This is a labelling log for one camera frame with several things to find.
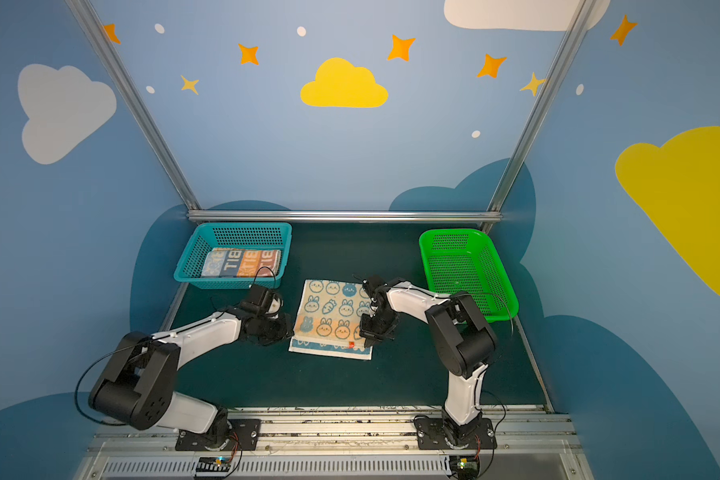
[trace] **white cloud decal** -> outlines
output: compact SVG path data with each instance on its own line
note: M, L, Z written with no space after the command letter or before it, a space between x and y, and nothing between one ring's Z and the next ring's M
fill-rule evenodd
M597 24L610 0L596 0L587 28ZM562 32L579 0L445 0L445 18L462 28Z
M19 73L19 101L29 121L21 132L32 160L47 165L61 160L115 113L109 85L92 82L75 67L59 70L27 65Z

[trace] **yellow star decal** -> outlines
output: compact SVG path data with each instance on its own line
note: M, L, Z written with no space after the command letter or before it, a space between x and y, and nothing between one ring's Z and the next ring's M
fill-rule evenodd
M195 90L195 84L199 82L200 80L195 80L194 82L190 82L186 78L184 78L184 75L181 76L181 79L184 81L184 86L181 88L182 90L191 90L195 92L195 95L197 95L197 90Z
M110 38L112 42L115 42L117 44L120 43L120 39L115 35L115 24L108 24L104 26L104 31L106 32L106 36Z
M624 44L624 39L626 36L632 32L632 29L636 27L636 23L632 23L629 20L626 19L626 15L624 15L624 20L621 21L621 25L619 25L619 28L615 31L615 33L611 36L611 40L618 40L619 46Z
M408 40L401 40L400 38L392 36L392 51L389 53L387 60L393 58L402 58L406 62L408 61L408 50L413 44L415 38L409 38Z
M240 52L242 52L242 58L240 59L240 65L244 63L252 63L254 65L258 65L259 61L256 60L256 50L259 50L259 47L243 47L240 44L237 44L238 47L240 47Z
M522 87L520 89L520 91L530 90L534 93L534 96L536 96L539 85L541 85L542 83L544 83L546 81L547 81L546 78L542 78L541 80L536 78L536 72L533 72L532 74L530 74L530 83L528 83L528 85Z
M483 65L483 69L480 70L480 73L478 73L478 78L483 77L485 75L490 75L491 77L496 78L496 75L499 74L499 67L506 59L507 59L507 57L493 58L489 54L486 54L485 55L485 65Z

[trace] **green plastic basket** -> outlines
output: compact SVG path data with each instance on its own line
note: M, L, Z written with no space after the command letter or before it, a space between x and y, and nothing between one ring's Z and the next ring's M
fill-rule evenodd
M429 230L418 239L429 289L437 293L465 290L472 294L489 322L510 320L518 314L518 298L488 235L470 228ZM489 292L495 296L480 294Z

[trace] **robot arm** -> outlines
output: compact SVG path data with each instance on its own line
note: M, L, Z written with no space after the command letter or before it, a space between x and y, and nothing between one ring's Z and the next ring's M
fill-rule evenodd
M400 312L429 325L438 357L449 371L443 408L445 437L452 446L469 443L482 418L478 393L483 374L498 344L472 296L466 292L439 295L403 279L385 283L379 276L364 281L363 289L371 298L372 311L360 321L366 346L393 338Z
M235 308L151 336L125 335L91 390L88 405L139 430L154 425L204 436L209 447L226 441L226 410L174 392L178 370L221 345L256 338L271 345L293 336L281 301L270 289L253 285Z

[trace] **blue wall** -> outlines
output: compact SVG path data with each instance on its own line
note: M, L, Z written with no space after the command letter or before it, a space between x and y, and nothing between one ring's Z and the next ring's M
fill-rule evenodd
M625 14L638 25L619 46L610 37ZM491 233L502 256L513 252L520 318L599 480L720 478L720 296L614 171L633 144L713 125L720 0L613 0L530 153L535 189L516 185ZM719 208L713 191L688 191L676 208ZM708 234L707 222L689 217L687 234Z
M533 72L544 78L562 38L460 28L443 0L94 4L115 25L116 49L205 208L259 200L387 210L411 188L456 187L510 156L534 102L521 89ZM393 35L416 39L407 62L388 60ZM259 64L241 64L238 44L257 46ZM486 54L507 58L496 78L478 78ZM368 68L386 103L302 102L302 86L336 57ZM182 76L198 81L197 94L182 90Z
M186 211L171 210L180 198L116 92L114 116L56 163L34 161L22 145L28 116L18 96L29 64L71 65L114 86L63 1L0 2L0 447L28 446L11 465L68 478L96 427L76 416L69 392L130 331L132 312L145 328L162 321L176 284L172 263L155 266L150 252L175 265ZM171 246L152 242L140 254L163 213ZM137 256L143 267L134 275ZM151 294L134 306L132 277ZM50 438L27 444L27 432ZM58 448L30 445L37 441ZM0 478L22 471L3 464Z

